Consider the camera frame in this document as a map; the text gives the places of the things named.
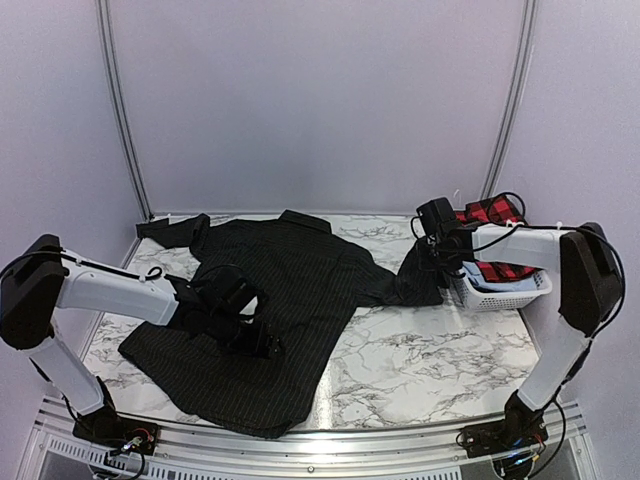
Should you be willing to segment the white plastic laundry basket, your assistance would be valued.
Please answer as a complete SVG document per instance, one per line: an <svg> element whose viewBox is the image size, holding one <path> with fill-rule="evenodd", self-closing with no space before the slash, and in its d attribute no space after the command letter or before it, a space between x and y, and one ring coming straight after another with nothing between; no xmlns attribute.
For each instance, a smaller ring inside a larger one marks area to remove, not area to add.
<svg viewBox="0 0 640 480"><path fill-rule="evenodd" d="M506 225L519 222L508 221ZM552 292L553 286L546 272L537 269L534 275L537 290L516 293L483 293L475 290L469 280L463 278L453 278L451 285L457 294L460 304L467 310L472 311L498 311L520 309L529 305L534 300L548 295Z"/></svg>

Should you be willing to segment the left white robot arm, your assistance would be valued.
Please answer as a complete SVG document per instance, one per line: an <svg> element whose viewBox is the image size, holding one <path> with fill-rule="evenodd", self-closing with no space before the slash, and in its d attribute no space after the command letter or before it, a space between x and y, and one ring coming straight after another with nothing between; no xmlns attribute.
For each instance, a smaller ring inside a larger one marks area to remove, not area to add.
<svg viewBox="0 0 640 480"><path fill-rule="evenodd" d="M154 267L140 275L94 262L43 235L1 272L1 339L24 352L64 397L75 437L119 453L150 453L159 427L121 416L97 376L65 344L54 325L58 309L105 312L213 338L232 354L273 358L280 340L258 316L266 295L235 265L206 280Z"/></svg>

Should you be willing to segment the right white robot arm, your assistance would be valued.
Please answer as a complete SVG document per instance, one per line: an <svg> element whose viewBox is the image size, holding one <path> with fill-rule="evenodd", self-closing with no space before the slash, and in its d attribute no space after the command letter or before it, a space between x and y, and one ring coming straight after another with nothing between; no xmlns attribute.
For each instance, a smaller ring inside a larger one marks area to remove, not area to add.
<svg viewBox="0 0 640 480"><path fill-rule="evenodd" d="M416 210L424 235L421 267L447 275L463 305L519 308L556 291L558 324L529 375L509 397L501 420L463 430L470 455L490 445L521 448L546 436L542 417L618 315L626 293L619 254L597 223L579 227L525 221L464 221L448 199Z"/></svg>

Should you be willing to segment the black pinstriped long sleeve shirt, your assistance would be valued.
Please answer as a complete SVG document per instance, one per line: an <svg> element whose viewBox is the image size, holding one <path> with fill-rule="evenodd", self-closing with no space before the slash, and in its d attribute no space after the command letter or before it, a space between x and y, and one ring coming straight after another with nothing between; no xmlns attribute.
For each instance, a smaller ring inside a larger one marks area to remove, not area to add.
<svg viewBox="0 0 640 480"><path fill-rule="evenodd" d="M292 210L218 226L203 214L159 220L137 234L190 251L196 298L166 327L141 324L120 354L180 410L243 434L277 438L307 418L357 309L442 303L421 247L391 272L329 222Z"/></svg>

